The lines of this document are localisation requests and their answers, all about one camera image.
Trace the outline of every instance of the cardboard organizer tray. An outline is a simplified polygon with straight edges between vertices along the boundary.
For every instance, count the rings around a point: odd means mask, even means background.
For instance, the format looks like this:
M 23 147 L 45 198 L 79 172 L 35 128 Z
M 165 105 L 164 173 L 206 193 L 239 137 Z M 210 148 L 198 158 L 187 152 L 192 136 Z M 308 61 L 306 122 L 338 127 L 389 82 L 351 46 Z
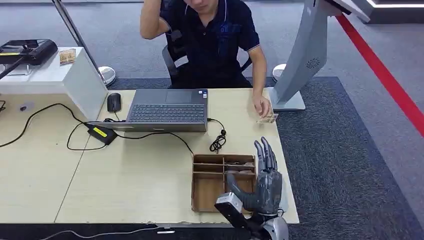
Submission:
M 218 212 L 217 198 L 226 192 L 226 172 L 230 171 L 238 186 L 252 193 L 256 182 L 253 155 L 194 155 L 191 181 L 191 208 L 194 212 Z

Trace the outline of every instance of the red stripe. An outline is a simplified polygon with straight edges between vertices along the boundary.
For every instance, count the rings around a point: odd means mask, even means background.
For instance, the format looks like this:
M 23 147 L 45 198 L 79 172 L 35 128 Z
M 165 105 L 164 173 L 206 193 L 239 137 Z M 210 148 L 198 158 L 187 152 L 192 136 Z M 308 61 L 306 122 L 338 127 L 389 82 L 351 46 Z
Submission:
M 353 42 L 359 53 L 365 59 L 366 63 L 375 73 L 385 89 L 399 105 L 400 109 L 405 113 L 406 117 L 411 121 L 419 133 L 424 137 L 424 114 L 415 105 L 407 92 L 396 81 L 390 71 L 377 57 L 373 50 L 368 46 L 358 31 L 352 26 L 345 15 L 336 16 L 341 27 L 344 29 L 350 40 Z

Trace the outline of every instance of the paper money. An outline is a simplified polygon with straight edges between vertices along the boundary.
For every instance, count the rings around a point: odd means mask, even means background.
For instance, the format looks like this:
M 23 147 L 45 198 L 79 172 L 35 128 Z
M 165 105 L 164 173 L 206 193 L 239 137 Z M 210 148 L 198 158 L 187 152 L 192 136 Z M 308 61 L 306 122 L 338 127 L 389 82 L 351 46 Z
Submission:
M 76 49 L 71 48 L 68 50 L 64 50 L 59 52 L 60 56 L 60 65 L 73 64 L 75 62 Z
M 258 124 L 272 124 L 273 122 L 276 121 L 277 118 L 278 118 L 278 114 L 277 113 L 273 113 L 273 114 L 271 114 L 269 116 L 261 117 L 256 122 Z

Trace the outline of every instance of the wooden desk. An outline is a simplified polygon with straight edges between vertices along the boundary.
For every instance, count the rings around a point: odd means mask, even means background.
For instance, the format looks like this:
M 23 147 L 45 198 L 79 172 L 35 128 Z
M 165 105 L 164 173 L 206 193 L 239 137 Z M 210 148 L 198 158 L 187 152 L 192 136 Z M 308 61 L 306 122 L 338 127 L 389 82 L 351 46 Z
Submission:
M 0 112 L 0 145 L 15 139 L 28 117 L 54 103 L 71 108 L 85 120 L 64 94 L 0 95 L 6 109 Z M 20 106 L 27 103 L 27 110 Z M 53 223 L 83 154 L 66 147 L 78 122 L 67 109 L 54 106 L 33 117 L 25 134 L 0 148 L 0 223 Z M 70 146 L 84 148 L 87 129 L 79 128 Z
M 117 91 L 122 96 L 120 119 L 125 119 L 135 90 Z M 272 145 L 278 169 L 286 182 L 288 223 L 299 223 L 277 126 L 256 123 L 257 114 L 249 89 L 210 89 L 208 116 L 227 130 L 223 154 L 255 155 L 254 141 L 262 136 Z M 99 120 L 116 118 L 103 106 Z M 221 131 L 216 122 L 208 132 L 178 133 L 194 154 L 214 154 L 210 144 Z M 141 136 L 145 133 L 126 133 Z M 88 148 L 101 147 L 94 138 Z M 57 223 L 227 223 L 219 213 L 191 209 L 192 157 L 183 142 L 171 135 L 145 139 L 117 138 L 98 151 L 84 152 L 59 211 Z

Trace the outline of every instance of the man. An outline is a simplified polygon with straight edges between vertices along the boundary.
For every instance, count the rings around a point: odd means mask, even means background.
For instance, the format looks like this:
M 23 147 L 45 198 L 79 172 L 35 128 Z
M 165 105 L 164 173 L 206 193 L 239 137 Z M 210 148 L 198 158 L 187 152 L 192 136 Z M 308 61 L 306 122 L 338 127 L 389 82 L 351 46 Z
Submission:
M 271 112 L 263 97 L 267 62 L 259 45 L 252 12 L 241 0 L 172 0 L 160 11 L 161 0 L 145 0 L 141 10 L 140 33 L 154 39 L 179 30 L 186 47 L 190 76 L 183 88 L 251 88 L 237 61 L 239 47 L 252 61 L 253 105 L 259 115 Z

